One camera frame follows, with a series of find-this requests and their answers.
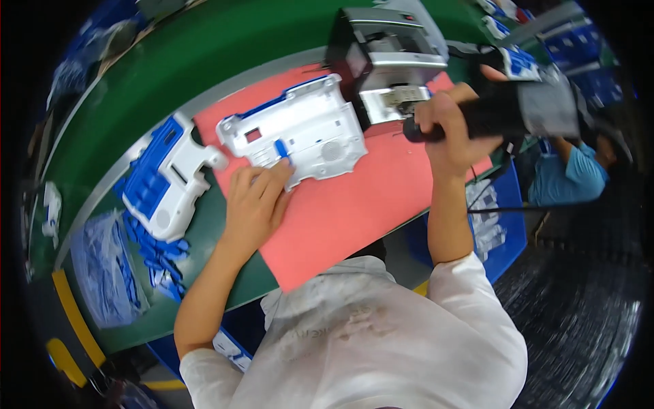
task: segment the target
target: person in blue shirt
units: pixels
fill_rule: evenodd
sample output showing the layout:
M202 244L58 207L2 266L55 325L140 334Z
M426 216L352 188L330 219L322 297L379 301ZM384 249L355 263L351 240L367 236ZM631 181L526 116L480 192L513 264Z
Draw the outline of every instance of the person in blue shirt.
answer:
M550 206L597 199L609 181L609 168L617 161L611 140L598 135L596 150L581 140L570 142L557 137L549 142L557 153L540 154L536 147L540 157L535 166L530 160L520 161L518 156L518 162L526 162L518 166L523 200Z

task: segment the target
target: black handle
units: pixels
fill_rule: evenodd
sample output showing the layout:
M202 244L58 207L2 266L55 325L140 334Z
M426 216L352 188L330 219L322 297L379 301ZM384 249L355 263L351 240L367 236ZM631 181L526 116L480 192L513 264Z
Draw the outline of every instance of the black handle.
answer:
M464 101L459 104L468 126L468 137L489 137L497 135L524 135L529 133L523 121L515 85L501 83L491 96ZM443 127L434 124L430 133L422 133L413 116L402 124L404 136L414 143L440 142L445 139Z
M445 139L445 131L442 126L434 124L434 129L432 129L431 133L422 133L420 126L413 120L413 116L404 120L402 132L409 142L413 143L439 142Z

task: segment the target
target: red rectangular hole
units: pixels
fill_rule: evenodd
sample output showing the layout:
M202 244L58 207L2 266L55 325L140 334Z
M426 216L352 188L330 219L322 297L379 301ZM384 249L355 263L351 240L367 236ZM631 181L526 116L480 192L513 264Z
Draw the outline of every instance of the red rectangular hole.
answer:
M261 131L259 131L259 128L255 128L245 134L245 139L247 139L247 143L252 143L259 138L261 138Z

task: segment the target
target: blue and white plastic casing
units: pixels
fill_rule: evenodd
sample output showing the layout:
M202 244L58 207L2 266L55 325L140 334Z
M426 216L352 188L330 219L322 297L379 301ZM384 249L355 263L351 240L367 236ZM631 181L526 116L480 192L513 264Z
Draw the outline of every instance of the blue and white plastic casing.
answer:
M288 158L295 173L286 189L313 177L327 179L352 172L368 151L352 103L345 102L338 74L286 89L246 113L216 125L216 134L237 158L271 168Z
M132 165L122 194L128 211L157 240L184 237L195 201L210 185L202 166L224 169L228 161L216 147L191 138L194 123L175 113L152 132L152 141Z

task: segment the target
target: white shirt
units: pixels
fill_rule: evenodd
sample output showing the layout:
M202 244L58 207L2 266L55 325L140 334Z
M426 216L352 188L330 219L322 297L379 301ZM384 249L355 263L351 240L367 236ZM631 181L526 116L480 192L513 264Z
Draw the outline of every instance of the white shirt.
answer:
M211 349L182 358L196 409L506 409L525 384L525 340L474 253L438 264L426 298L363 256L262 307L245 374Z

